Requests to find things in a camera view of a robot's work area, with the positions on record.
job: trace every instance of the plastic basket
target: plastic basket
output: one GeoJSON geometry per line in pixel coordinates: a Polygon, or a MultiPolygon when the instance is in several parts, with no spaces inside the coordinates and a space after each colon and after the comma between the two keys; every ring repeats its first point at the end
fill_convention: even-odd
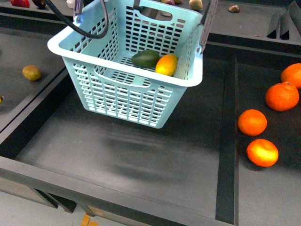
{"type": "MultiPolygon", "coordinates": [[[[85,109],[159,129],[187,87],[202,81],[202,15],[141,0],[140,7],[172,14],[170,21],[160,21],[142,15],[133,5],[134,0],[106,2],[109,30],[104,38],[90,39],[66,27],[48,41],[48,48],[62,56],[85,109]],[[154,68],[133,66],[131,57],[145,49],[156,50],[161,56],[178,56],[173,77],[155,73],[154,68]]],[[[76,25],[101,33],[104,15],[100,1],[84,7],[76,25]]]]}

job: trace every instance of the gray surface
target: gray surface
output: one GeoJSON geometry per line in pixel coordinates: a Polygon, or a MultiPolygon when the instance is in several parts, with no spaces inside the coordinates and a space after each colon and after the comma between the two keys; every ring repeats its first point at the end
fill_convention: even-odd
{"type": "Polygon", "coordinates": [[[0,191],[55,208],[55,206],[53,206],[51,203],[46,201],[45,198],[43,198],[33,188],[30,188],[20,183],[16,183],[14,181],[3,179],[1,177],[0,177],[0,191]]]}
{"type": "Polygon", "coordinates": [[[214,218],[223,65],[213,65],[163,129],[88,112],[72,93],[17,159],[214,218]]]}
{"type": "MultiPolygon", "coordinates": [[[[249,38],[253,38],[257,34],[265,40],[269,40],[266,36],[272,15],[277,10],[280,10],[280,14],[283,14],[286,10],[281,7],[239,3],[240,13],[231,13],[228,8],[234,4],[234,2],[219,1],[210,30],[212,33],[249,38]]],[[[294,44],[301,42],[301,36],[291,18],[289,18],[289,27],[290,39],[280,40],[278,32],[276,41],[294,44]]]]}
{"type": "MultiPolygon", "coordinates": [[[[1,226],[79,226],[85,215],[79,206],[70,214],[61,207],[49,208],[3,192],[0,192],[0,209],[1,226]]],[[[124,226],[101,217],[91,220],[99,226],[124,226]]]]}
{"type": "Polygon", "coordinates": [[[268,5],[268,6],[288,6],[293,0],[236,0],[235,2],[258,4],[258,5],[268,5]]]}
{"type": "Polygon", "coordinates": [[[286,112],[269,109],[267,89],[280,82],[281,71],[239,67],[239,114],[254,108],[268,120],[265,131],[248,137],[239,133],[239,225],[299,226],[301,223],[301,105],[286,112]],[[246,156],[246,147],[257,138],[271,141],[279,150],[277,163],[259,168],[246,156]]]}
{"type": "MultiPolygon", "coordinates": [[[[73,9],[68,8],[66,0],[51,0],[53,4],[61,11],[61,13],[65,16],[73,16],[73,9]]],[[[50,13],[53,14],[52,10],[46,6],[45,9],[39,9],[31,0],[29,0],[30,7],[29,8],[21,8],[12,6],[10,0],[0,0],[1,7],[7,8],[18,8],[23,10],[30,10],[36,12],[50,13]]]]}
{"type": "Polygon", "coordinates": [[[25,106],[63,69],[62,58],[47,48],[49,38],[48,35],[0,29],[0,96],[4,96],[0,104],[0,128],[22,109],[16,109],[22,101],[27,98],[25,106]],[[39,81],[29,81],[23,76],[22,69],[27,65],[41,69],[39,81]]]}
{"type": "Polygon", "coordinates": [[[90,205],[137,221],[151,222],[150,225],[159,225],[160,223],[162,223],[161,225],[169,225],[166,224],[166,220],[171,220],[187,226],[230,226],[230,224],[212,218],[172,208],[63,174],[39,169],[1,156],[0,164],[0,174],[3,178],[31,185],[52,194],[60,194],[75,200],[81,206],[90,205]]]}

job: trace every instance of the basket slot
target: basket slot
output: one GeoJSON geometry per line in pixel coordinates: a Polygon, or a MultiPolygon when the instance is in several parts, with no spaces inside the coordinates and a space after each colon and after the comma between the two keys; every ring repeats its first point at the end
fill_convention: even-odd
{"type": "MultiPolygon", "coordinates": [[[[84,66],[77,65],[77,68],[80,73],[85,71],[84,66]]],[[[94,77],[92,74],[84,80],[78,77],[90,110],[145,125],[158,124],[173,92],[172,88],[165,86],[141,92],[94,77]]]]}
{"type": "Polygon", "coordinates": [[[151,81],[149,79],[135,74],[126,73],[123,71],[112,70],[101,66],[96,66],[94,72],[96,78],[97,77],[104,78],[112,82],[117,82],[119,84],[126,84],[126,85],[131,85],[135,87],[144,87],[144,88],[147,88],[151,85],[151,81]]]}
{"type": "MultiPolygon", "coordinates": [[[[128,65],[128,66],[139,68],[138,66],[135,66],[135,65],[132,64],[131,58],[129,58],[129,57],[125,57],[125,56],[122,57],[120,63],[123,64],[123,65],[128,65]]],[[[147,71],[150,71],[150,72],[155,72],[155,68],[154,67],[144,68],[144,70],[147,70],[147,71]]]]}
{"type": "Polygon", "coordinates": [[[130,6],[126,7],[126,50],[137,53],[145,49],[165,55],[174,53],[184,28],[185,20],[162,25],[140,19],[130,6]]]}
{"type": "MultiPolygon", "coordinates": [[[[97,51],[102,45],[98,44],[98,40],[92,40],[91,38],[87,37],[81,37],[81,39],[76,42],[71,48],[69,48],[69,50],[81,54],[87,54],[93,57],[102,58],[105,60],[113,60],[119,52],[118,21],[116,8],[112,8],[111,11],[108,12],[108,16],[111,36],[107,34],[104,38],[108,40],[108,43],[103,49],[100,49],[100,53],[97,53],[97,51]]],[[[88,32],[97,35],[103,32],[104,27],[105,19],[103,17],[101,20],[96,22],[96,25],[90,28],[88,32]]]]}
{"type": "Polygon", "coordinates": [[[196,51],[198,47],[198,43],[196,43],[195,40],[199,38],[201,33],[202,29],[199,26],[196,26],[195,29],[191,31],[178,58],[177,69],[174,73],[174,77],[178,79],[189,80],[193,75],[191,70],[193,70],[194,57],[196,57],[195,55],[197,54],[196,51]]]}

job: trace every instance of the basket handle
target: basket handle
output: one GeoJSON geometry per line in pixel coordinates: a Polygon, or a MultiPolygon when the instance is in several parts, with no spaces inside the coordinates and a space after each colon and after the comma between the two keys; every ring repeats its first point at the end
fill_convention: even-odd
{"type": "Polygon", "coordinates": [[[137,10],[140,13],[140,16],[143,17],[147,17],[148,19],[154,20],[154,21],[160,21],[160,23],[170,23],[170,21],[172,20],[172,17],[169,20],[160,20],[160,19],[156,19],[156,15],[158,13],[158,11],[165,11],[169,13],[170,7],[171,5],[168,4],[153,4],[155,0],[151,0],[151,1],[144,1],[142,3],[143,6],[140,6],[140,0],[134,0],[134,4],[133,4],[133,9],[137,10]],[[150,13],[149,15],[145,15],[143,13],[144,8],[150,8],[152,10],[154,10],[153,13],[150,13]]]}
{"type": "Polygon", "coordinates": [[[218,0],[210,0],[209,1],[209,4],[207,5],[207,8],[204,12],[204,15],[203,15],[201,23],[200,23],[200,25],[204,26],[204,30],[202,32],[201,39],[199,41],[199,44],[202,47],[201,54],[204,52],[204,49],[206,46],[206,42],[207,42],[207,39],[209,36],[209,32],[210,32],[213,17],[215,15],[217,4],[218,4],[218,0]]]}

